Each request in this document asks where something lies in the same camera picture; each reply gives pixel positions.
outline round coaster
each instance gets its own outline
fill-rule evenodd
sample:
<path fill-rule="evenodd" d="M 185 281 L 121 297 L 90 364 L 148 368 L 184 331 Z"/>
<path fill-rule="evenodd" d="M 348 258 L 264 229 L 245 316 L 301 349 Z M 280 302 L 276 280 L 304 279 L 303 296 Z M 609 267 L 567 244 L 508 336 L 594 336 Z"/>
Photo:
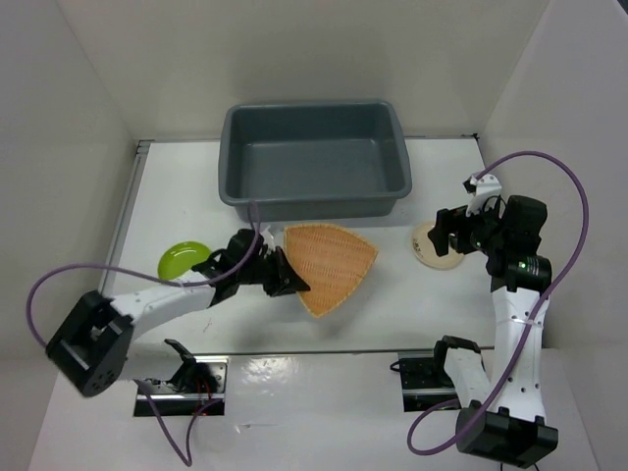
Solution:
<path fill-rule="evenodd" d="M 414 228 L 412 232 L 412 251 L 416 258 L 431 268 L 437 270 L 450 270 L 458 266 L 464 255 L 456 252 L 451 247 L 449 254 L 439 257 L 434 250 L 434 245 L 428 237 L 428 232 L 434 227 L 434 223 L 423 223 Z"/>

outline gray tub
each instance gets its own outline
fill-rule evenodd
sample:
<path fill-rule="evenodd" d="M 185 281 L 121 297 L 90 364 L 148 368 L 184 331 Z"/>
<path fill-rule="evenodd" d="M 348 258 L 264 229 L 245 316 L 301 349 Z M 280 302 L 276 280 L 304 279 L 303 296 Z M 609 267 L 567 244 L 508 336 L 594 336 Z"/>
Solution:
<path fill-rule="evenodd" d="M 389 214 L 412 188 L 405 141 L 385 101 L 241 105 L 221 136 L 219 192 L 243 220 Z"/>

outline woven fan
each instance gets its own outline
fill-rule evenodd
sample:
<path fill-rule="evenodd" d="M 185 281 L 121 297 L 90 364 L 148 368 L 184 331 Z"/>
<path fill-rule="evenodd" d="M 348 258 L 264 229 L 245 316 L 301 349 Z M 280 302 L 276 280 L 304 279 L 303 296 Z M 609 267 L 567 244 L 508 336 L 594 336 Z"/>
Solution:
<path fill-rule="evenodd" d="M 323 317 L 345 301 L 364 280 L 378 249 L 340 226 L 303 224 L 286 228 L 284 251 L 310 291 L 298 295 L 314 317 Z"/>

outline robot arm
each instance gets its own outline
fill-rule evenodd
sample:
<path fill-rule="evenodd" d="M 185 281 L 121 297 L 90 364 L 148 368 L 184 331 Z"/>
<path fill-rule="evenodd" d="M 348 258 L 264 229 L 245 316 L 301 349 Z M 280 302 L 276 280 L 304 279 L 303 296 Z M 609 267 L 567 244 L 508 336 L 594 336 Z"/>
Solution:
<path fill-rule="evenodd" d="M 131 379 L 132 368 L 125 367 L 134 340 L 184 314 L 223 302 L 235 295 L 240 285 L 262 285 L 271 297 L 309 290 L 307 283 L 293 271 L 283 251 L 279 247 L 269 248 L 261 238 L 242 268 L 212 283 L 211 280 L 242 259 L 253 238 L 252 230 L 240 230 L 226 249 L 213 252 L 205 262 L 175 280 L 180 287 L 159 286 L 113 298 L 106 298 L 96 290 L 87 292 L 47 344 L 46 354 L 83 396 L 91 397 L 102 393 L 118 379 Z M 185 285 L 208 281 L 207 286 Z M 173 379 L 184 381 L 186 372 L 197 367 L 195 360 L 175 340 L 166 340 L 166 343 L 183 361 Z"/>
<path fill-rule="evenodd" d="M 469 205 L 439 211 L 429 238 L 441 256 L 451 247 L 460 253 L 481 251 L 488 257 L 497 323 L 493 374 L 489 379 L 480 348 L 471 340 L 444 337 L 435 347 L 435 361 L 453 382 L 460 400 L 458 432 L 496 386 L 524 328 L 532 324 L 508 382 L 483 420 L 457 443 L 459 451 L 528 467 L 558 443 L 558 430 L 545 423 L 540 382 L 541 340 L 549 302 L 534 322 L 528 320 L 551 282 L 549 260 L 537 255 L 547 208 L 541 201 L 511 196 L 500 214 L 497 178 L 485 175 L 477 181 L 471 177 L 464 186 L 472 193 Z"/>

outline green bowl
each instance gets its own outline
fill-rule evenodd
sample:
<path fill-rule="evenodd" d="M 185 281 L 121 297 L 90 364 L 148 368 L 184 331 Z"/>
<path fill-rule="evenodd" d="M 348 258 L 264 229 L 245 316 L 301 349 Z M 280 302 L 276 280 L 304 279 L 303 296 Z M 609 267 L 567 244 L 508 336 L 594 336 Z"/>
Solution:
<path fill-rule="evenodd" d="M 162 280 L 180 277 L 194 265 L 207 260 L 212 251 L 200 242 L 190 240 L 173 245 L 159 259 L 157 274 Z"/>

